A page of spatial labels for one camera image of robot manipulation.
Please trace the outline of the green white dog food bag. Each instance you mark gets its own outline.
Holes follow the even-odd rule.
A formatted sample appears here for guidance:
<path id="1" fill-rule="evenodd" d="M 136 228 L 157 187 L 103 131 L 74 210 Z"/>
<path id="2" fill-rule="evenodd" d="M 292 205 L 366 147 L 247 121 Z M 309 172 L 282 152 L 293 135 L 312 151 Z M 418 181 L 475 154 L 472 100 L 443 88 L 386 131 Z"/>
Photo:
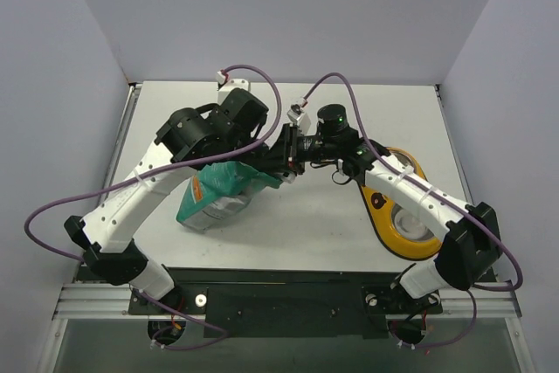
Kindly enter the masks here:
<path id="1" fill-rule="evenodd" d="M 187 185 L 176 221 L 205 231 L 244 210 L 264 189 L 277 189 L 278 177 L 241 162 L 216 162 L 198 171 Z"/>

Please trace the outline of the clear plastic scoop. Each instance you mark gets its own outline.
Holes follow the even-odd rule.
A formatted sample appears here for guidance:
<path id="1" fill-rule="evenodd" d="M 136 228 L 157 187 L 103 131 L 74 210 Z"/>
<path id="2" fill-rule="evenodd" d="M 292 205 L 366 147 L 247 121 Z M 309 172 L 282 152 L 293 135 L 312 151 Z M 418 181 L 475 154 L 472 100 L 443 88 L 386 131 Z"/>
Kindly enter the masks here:
<path id="1" fill-rule="evenodd" d="M 297 174 L 293 173 L 292 171 L 285 171 L 279 173 L 279 178 L 282 180 L 283 183 L 291 184 L 295 181 L 296 177 Z"/>

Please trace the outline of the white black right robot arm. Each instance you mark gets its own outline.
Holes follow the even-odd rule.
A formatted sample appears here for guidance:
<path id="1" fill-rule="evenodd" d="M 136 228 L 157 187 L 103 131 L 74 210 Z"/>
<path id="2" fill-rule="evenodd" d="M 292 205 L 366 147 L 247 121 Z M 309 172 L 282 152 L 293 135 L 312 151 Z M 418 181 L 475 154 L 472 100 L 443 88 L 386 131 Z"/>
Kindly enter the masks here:
<path id="1" fill-rule="evenodd" d="M 494 209 L 469 204 L 434 187 L 410 165 L 402 164 L 362 126 L 349 125 L 346 109 L 326 105 L 317 113 L 315 134 L 304 129 L 308 117 L 302 104 L 292 105 L 272 151 L 277 162 L 299 175 L 307 163 L 329 163 L 360 186 L 368 188 L 414 217 L 440 243 L 433 257 L 416 257 L 390 289 L 392 305 L 413 309 L 440 288 L 467 291 L 491 268 L 503 251 Z"/>

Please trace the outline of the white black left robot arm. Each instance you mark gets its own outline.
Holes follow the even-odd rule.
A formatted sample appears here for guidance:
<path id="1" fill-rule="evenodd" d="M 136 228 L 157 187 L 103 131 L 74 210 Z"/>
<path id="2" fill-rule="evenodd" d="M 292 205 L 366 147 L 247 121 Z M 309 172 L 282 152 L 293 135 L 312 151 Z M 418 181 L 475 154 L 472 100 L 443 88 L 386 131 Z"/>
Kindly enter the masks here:
<path id="1" fill-rule="evenodd" d="M 252 132 L 266 123 L 268 111 L 261 100 L 242 88 L 232 89 L 219 104 L 175 111 L 128 175 L 128 186 L 85 216 L 65 221 L 66 232 L 83 249 L 90 271 L 114 286 L 129 284 L 142 290 L 160 313 L 175 310 L 180 300 L 175 282 L 163 265 L 135 244 L 134 234 L 176 187 L 203 166 L 197 162 L 159 174 L 154 171 L 250 144 Z"/>

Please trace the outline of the yellow double bowl feeder tray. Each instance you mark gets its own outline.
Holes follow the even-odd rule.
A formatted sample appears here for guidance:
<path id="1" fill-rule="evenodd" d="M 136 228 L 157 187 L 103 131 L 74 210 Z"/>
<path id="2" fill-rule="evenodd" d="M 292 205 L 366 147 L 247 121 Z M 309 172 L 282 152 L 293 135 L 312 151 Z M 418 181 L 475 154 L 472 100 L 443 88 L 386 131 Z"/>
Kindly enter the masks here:
<path id="1" fill-rule="evenodd" d="M 360 186 L 359 191 L 380 243 L 400 259 L 427 260 L 442 243 L 411 213 L 382 193 Z"/>

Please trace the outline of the near steel bowl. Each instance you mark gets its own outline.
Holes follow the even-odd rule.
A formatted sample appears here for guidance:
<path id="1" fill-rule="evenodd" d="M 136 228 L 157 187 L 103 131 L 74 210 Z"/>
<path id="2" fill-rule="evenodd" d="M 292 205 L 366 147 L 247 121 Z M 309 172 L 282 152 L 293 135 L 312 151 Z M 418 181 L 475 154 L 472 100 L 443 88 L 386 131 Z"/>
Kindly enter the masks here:
<path id="1" fill-rule="evenodd" d="M 422 222 L 398 204 L 393 206 L 390 216 L 392 225 L 401 237 L 412 242 L 425 242 L 433 238 Z"/>

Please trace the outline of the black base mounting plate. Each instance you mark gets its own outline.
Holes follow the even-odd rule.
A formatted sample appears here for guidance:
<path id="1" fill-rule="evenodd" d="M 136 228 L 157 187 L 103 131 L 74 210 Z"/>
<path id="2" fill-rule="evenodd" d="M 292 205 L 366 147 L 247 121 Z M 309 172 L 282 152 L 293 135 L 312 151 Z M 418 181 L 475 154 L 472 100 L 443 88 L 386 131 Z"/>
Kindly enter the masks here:
<path id="1" fill-rule="evenodd" d="M 360 335 L 384 338 L 389 316 L 441 314 L 438 293 L 413 300 L 394 288 L 395 273 L 173 268 L 172 308 L 201 315 L 235 338 Z"/>

